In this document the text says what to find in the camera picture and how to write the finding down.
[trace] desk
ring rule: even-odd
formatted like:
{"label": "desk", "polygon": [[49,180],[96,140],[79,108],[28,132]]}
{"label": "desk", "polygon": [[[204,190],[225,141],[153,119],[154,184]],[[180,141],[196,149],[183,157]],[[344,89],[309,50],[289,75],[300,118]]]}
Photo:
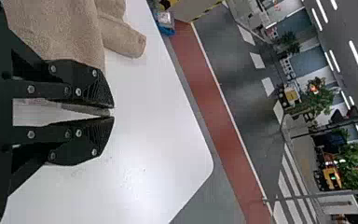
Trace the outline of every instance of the desk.
{"label": "desk", "polygon": [[[147,36],[132,60],[106,50],[116,101],[103,155],[76,167],[44,166],[15,193],[2,223],[168,223],[213,170],[200,127],[146,1],[128,0],[125,20]],[[15,124],[89,116],[15,106]]]}

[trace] red floor line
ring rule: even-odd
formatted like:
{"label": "red floor line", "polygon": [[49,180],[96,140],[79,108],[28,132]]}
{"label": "red floor line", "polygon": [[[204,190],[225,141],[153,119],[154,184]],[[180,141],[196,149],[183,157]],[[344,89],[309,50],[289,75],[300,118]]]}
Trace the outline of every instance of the red floor line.
{"label": "red floor line", "polygon": [[268,208],[239,137],[189,23],[176,21],[173,49],[205,119],[231,187],[248,224],[270,224]]}

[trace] white floor marking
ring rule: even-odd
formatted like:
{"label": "white floor marking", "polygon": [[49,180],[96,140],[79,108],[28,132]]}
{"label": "white floor marking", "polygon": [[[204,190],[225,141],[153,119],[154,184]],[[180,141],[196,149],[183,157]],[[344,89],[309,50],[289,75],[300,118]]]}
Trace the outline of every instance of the white floor marking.
{"label": "white floor marking", "polygon": [[[295,177],[293,176],[293,172],[292,172],[292,170],[290,170],[289,164],[287,163],[287,160],[286,160],[285,157],[283,157],[283,159],[282,159],[282,164],[283,164],[283,169],[287,174],[287,178],[289,179],[290,186],[292,186],[292,189],[295,192],[295,195],[299,196],[300,191],[299,191],[298,186],[296,184]],[[312,220],[310,218],[310,213],[308,212],[308,209],[307,209],[307,206],[304,203],[304,200],[300,199],[300,200],[297,200],[297,201],[300,204],[301,211],[303,212],[304,217],[307,220],[307,223],[311,224]]]}
{"label": "white floor marking", "polygon": [[225,7],[228,7],[228,4],[226,1],[223,1],[222,4],[225,6]]}
{"label": "white floor marking", "polygon": [[292,167],[295,170],[295,175],[296,175],[298,183],[300,183],[302,193],[307,195],[308,194],[307,189],[305,188],[304,182],[302,181],[300,172],[297,170],[297,166],[296,166],[295,160],[293,159],[292,153],[290,152],[289,147],[286,144],[284,144],[284,151],[285,151],[287,157],[289,158],[290,164],[292,165]]}
{"label": "white floor marking", "polygon": [[[283,197],[291,197],[291,193],[289,191],[289,188],[287,187],[286,181],[284,180],[282,172],[279,173],[279,180],[278,180],[279,188],[281,189],[281,192],[283,194]],[[296,224],[303,223],[300,217],[300,214],[298,213],[295,201],[288,200],[286,201],[287,206],[289,207],[289,212],[292,215],[293,221]]]}
{"label": "white floor marking", "polygon": [[305,220],[307,221],[307,223],[312,224],[312,218],[310,217],[310,213],[308,212],[307,206],[304,203],[304,199],[299,199],[297,201],[300,204],[300,208],[304,214]]}
{"label": "white floor marking", "polygon": [[252,37],[252,34],[249,31],[247,31],[247,30],[243,29],[242,27],[240,27],[239,25],[237,25],[237,26],[238,26],[238,29],[240,29],[240,32],[241,32],[243,40],[245,40],[249,44],[255,46],[255,41],[254,41],[254,39]]}
{"label": "white floor marking", "polygon": [[281,124],[283,118],[283,108],[279,101],[277,101],[277,103],[274,106],[274,113],[275,116],[277,117],[278,122]]}
{"label": "white floor marking", "polygon": [[[197,29],[196,29],[196,27],[194,26],[194,23],[193,23],[193,22],[191,22],[191,27],[193,28],[194,34],[196,35],[196,38],[197,38],[197,40],[199,41],[199,45],[200,45],[202,54],[203,54],[203,56],[204,56],[204,58],[205,58],[206,63],[208,64],[209,69],[211,70],[211,74],[212,74],[212,76],[213,76],[213,79],[214,79],[214,82],[215,82],[215,84],[216,84],[216,87],[217,87],[217,89],[218,89],[219,92],[220,92],[220,96],[222,97],[223,103],[225,104],[225,107],[226,107],[226,110],[227,110],[227,112],[228,112],[228,114],[229,114],[229,117],[230,117],[230,119],[231,119],[231,122],[232,122],[232,124],[234,125],[235,132],[237,133],[237,136],[238,136],[238,138],[240,139],[240,142],[241,142],[243,151],[245,152],[246,158],[248,159],[249,164],[250,164],[250,166],[251,166],[251,168],[252,168],[252,172],[253,172],[253,174],[255,175],[255,180],[257,181],[257,185],[258,185],[258,187],[260,187],[260,190],[261,190],[261,193],[262,193],[263,197],[264,197],[264,198],[267,198],[266,192],[264,191],[263,186],[261,185],[260,178],[258,177],[257,172],[255,171],[255,166],[253,165],[252,160],[251,160],[251,157],[249,156],[248,149],[246,148],[245,144],[243,143],[243,139],[242,139],[242,137],[241,137],[240,130],[238,129],[237,124],[236,124],[235,121],[234,121],[234,117],[232,116],[231,110],[230,110],[229,107],[228,107],[226,97],[225,97],[225,95],[223,94],[222,89],[220,88],[220,84],[219,84],[219,82],[218,82],[218,80],[217,80],[216,75],[214,74],[214,71],[213,71],[213,69],[212,69],[211,63],[209,62],[208,56],[206,55],[205,49],[204,49],[204,47],[202,46],[202,42],[201,42],[201,40],[200,40],[199,34],[197,33]],[[269,210],[269,213],[272,215],[272,209],[271,209],[271,205],[270,205],[269,203],[267,203],[267,208],[268,208],[268,210]]]}
{"label": "white floor marking", "polygon": [[252,61],[255,64],[255,68],[257,68],[257,69],[266,68],[266,66],[264,65],[263,59],[261,58],[261,56],[259,54],[255,54],[252,52],[250,52],[250,54],[251,54]]}
{"label": "white floor marking", "polygon": [[275,202],[274,206],[274,218],[277,224],[288,224],[287,218],[284,215],[282,206],[280,202]]}
{"label": "white floor marking", "polygon": [[313,205],[312,205],[312,202],[310,201],[310,199],[307,199],[307,204],[308,206],[310,207],[310,212],[312,213],[312,216],[313,216],[313,219],[318,222],[317,220],[317,217],[316,217],[316,212],[315,212],[315,208],[313,208]]}
{"label": "white floor marking", "polygon": [[283,169],[287,174],[287,178],[289,178],[289,183],[293,188],[293,191],[295,192],[296,196],[300,195],[300,191],[298,190],[298,186],[295,181],[295,177],[293,176],[292,170],[290,170],[289,164],[287,163],[286,158],[283,156],[282,159]]}
{"label": "white floor marking", "polygon": [[[289,147],[286,144],[284,145],[284,151],[285,151],[287,157],[289,158],[289,161],[290,161],[290,164],[293,167],[293,170],[295,170],[296,179],[297,179],[298,183],[300,183],[302,193],[304,195],[308,195],[308,192],[307,192],[307,190],[305,188],[304,182],[302,181],[300,172],[298,171],[298,169],[296,167],[295,160],[293,159],[292,153],[290,152]],[[308,207],[310,208],[310,212],[312,213],[313,219],[316,221],[317,218],[316,218],[315,208],[313,207],[313,204],[310,201],[310,199],[307,199],[306,201],[307,201]]]}
{"label": "white floor marking", "polygon": [[266,91],[267,96],[270,96],[275,91],[275,87],[272,84],[271,78],[266,77],[262,79],[261,82],[263,83],[264,90]]}

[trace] floor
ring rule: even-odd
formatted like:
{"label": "floor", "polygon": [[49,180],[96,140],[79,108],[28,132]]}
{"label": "floor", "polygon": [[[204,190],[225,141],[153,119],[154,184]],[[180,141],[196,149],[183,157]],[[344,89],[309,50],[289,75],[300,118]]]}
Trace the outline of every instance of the floor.
{"label": "floor", "polygon": [[270,47],[245,41],[223,5],[194,28],[177,22],[170,42],[209,133],[215,168],[172,223],[244,223],[240,210],[246,223],[317,223],[309,200],[270,209],[261,200],[309,193],[280,132],[282,108],[270,89],[282,82],[281,71]]}

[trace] cloth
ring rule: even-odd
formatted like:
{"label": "cloth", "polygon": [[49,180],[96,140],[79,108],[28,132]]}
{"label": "cloth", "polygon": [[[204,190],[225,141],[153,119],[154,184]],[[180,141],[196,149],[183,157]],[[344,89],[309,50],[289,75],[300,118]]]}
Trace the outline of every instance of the cloth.
{"label": "cloth", "polygon": [[95,6],[98,11],[121,20],[126,11],[125,0],[95,0]]}
{"label": "cloth", "polygon": [[103,38],[90,0],[4,0],[9,28],[44,60],[71,59],[104,71]]}
{"label": "cloth", "polygon": [[107,49],[130,58],[139,58],[145,51],[146,37],[123,21],[125,0],[95,0]]}
{"label": "cloth", "polygon": [[104,73],[103,45],[131,58],[145,51],[146,37],[122,20],[125,0],[3,0],[3,6],[9,28],[44,60],[75,60]]}
{"label": "cloth", "polygon": [[99,11],[103,44],[106,48],[130,58],[139,58],[145,51],[146,37],[120,19]]}

